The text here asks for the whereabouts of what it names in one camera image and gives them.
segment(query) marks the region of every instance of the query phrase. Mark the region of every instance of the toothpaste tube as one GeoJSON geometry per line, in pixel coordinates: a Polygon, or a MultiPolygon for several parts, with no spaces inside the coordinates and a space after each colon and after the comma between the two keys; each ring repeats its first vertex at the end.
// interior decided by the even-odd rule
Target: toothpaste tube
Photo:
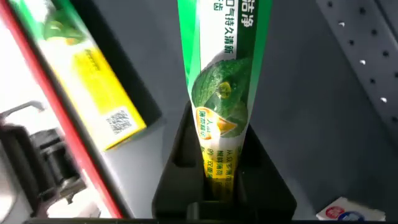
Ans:
{"type": "Polygon", "coordinates": [[[146,127],[68,0],[9,0],[100,151],[146,127]]]}
{"type": "Polygon", "coordinates": [[[178,0],[188,94],[205,174],[230,200],[250,119],[271,0],[178,0]]]}

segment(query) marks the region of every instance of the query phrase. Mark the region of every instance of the metal shelf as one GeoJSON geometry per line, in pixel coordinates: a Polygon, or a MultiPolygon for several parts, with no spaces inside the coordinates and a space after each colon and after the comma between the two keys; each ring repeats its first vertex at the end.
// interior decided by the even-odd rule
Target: metal shelf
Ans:
{"type": "Polygon", "coordinates": [[[318,0],[317,3],[398,146],[398,2],[318,0]]]}

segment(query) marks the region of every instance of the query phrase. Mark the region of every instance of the yellow label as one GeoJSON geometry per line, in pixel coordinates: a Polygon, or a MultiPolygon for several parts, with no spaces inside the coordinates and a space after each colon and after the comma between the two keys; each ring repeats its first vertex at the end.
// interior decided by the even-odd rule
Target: yellow label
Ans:
{"type": "Polygon", "coordinates": [[[215,196],[221,200],[231,200],[240,149],[213,150],[201,147],[201,152],[205,174],[215,196]]]}
{"type": "Polygon", "coordinates": [[[202,139],[211,139],[212,136],[222,136],[236,127],[235,123],[227,121],[218,116],[214,111],[205,108],[197,108],[197,127],[199,137],[202,139]]]}
{"type": "Polygon", "coordinates": [[[109,149],[146,127],[96,47],[74,53],[69,73],[57,71],[57,67],[54,70],[100,150],[109,149]]]}

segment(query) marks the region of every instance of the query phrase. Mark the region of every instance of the black holder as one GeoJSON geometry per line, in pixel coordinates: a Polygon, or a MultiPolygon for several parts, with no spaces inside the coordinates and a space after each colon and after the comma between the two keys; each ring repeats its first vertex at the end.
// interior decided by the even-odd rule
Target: black holder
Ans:
{"type": "Polygon", "coordinates": [[[212,196],[188,103],[152,201],[152,214],[158,220],[290,221],[296,201],[250,125],[233,198],[226,203],[212,196]]]}

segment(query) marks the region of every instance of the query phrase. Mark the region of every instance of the small package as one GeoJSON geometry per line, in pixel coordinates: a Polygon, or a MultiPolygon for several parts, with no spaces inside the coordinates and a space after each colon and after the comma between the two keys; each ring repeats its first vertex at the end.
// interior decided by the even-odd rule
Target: small package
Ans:
{"type": "Polygon", "coordinates": [[[386,214],[340,197],[317,214],[319,220],[386,221],[386,214]]]}

